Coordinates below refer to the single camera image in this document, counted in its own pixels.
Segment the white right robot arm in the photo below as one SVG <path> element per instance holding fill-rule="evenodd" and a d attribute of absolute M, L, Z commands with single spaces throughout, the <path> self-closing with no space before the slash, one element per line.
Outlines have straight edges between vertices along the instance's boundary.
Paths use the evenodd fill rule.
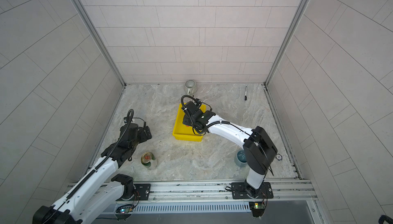
<path fill-rule="evenodd" d="M 249 195 L 256 195 L 265 181 L 271 163 L 278 153 L 268 133 L 260 126 L 254 129 L 236 125 L 224 120 L 210 108 L 202 111 L 200 99 L 184 95 L 181 98 L 185 114 L 183 124 L 190 126 L 197 135 L 212 133 L 221 136 L 244 150 L 250 168 L 245 184 Z"/>

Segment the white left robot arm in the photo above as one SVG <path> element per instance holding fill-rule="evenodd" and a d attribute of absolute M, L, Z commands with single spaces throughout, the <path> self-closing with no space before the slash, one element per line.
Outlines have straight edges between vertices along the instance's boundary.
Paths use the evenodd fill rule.
<path fill-rule="evenodd" d="M 50 207 L 41 206 L 33 215 L 34 224 L 90 224 L 115 201 L 126 204 L 115 215 L 127 219 L 141 200 L 147 200 L 149 184 L 135 185 L 134 179 L 115 172 L 131 161 L 138 144 L 152 138 L 144 125 L 127 123 L 120 137 L 102 154 L 97 163 L 67 193 Z"/>

